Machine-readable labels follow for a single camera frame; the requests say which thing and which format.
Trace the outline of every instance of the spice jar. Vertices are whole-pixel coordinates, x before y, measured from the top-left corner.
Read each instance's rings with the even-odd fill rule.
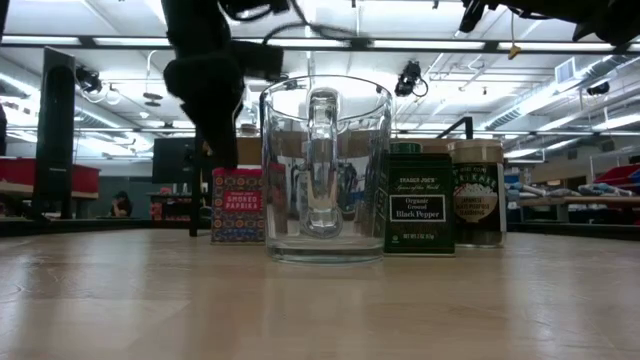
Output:
[[[453,160],[456,245],[502,247],[507,231],[502,144],[464,140],[448,147]]]

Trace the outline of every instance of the colorful paprika box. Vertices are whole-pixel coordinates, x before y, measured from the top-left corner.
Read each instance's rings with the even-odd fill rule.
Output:
[[[218,168],[213,171],[211,242],[264,242],[262,170]]]

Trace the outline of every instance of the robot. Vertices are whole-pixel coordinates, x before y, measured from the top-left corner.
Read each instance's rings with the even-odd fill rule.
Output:
[[[471,32],[488,7],[506,5],[523,18],[557,18],[576,23],[574,41],[595,33],[613,45],[623,45],[640,33],[638,0],[461,0],[466,12],[460,30]],[[439,1],[434,1],[437,8]],[[296,0],[162,0],[168,24],[168,38],[176,59],[164,72],[167,89],[179,97],[183,110],[212,145],[227,168],[238,163],[235,119],[242,107],[245,76],[276,80],[281,75],[283,51],[269,46],[278,32],[309,26],[315,33],[349,43],[354,49],[366,47],[367,39],[350,31],[306,21]],[[264,9],[250,17],[242,14]],[[271,13],[293,10],[299,23],[285,24],[265,37],[263,44],[231,39],[222,14],[249,22]]]

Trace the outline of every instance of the box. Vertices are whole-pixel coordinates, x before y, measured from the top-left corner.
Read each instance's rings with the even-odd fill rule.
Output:
[[[264,242],[262,170],[213,171],[212,243]]]
[[[385,154],[374,231],[389,255],[453,256],[453,177],[446,154]]]

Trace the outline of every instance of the clear glass pitcher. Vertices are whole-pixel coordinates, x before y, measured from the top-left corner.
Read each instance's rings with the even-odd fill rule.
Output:
[[[271,86],[260,100],[270,256],[328,264],[379,259],[384,239],[373,226],[391,131],[389,91],[320,75]]]

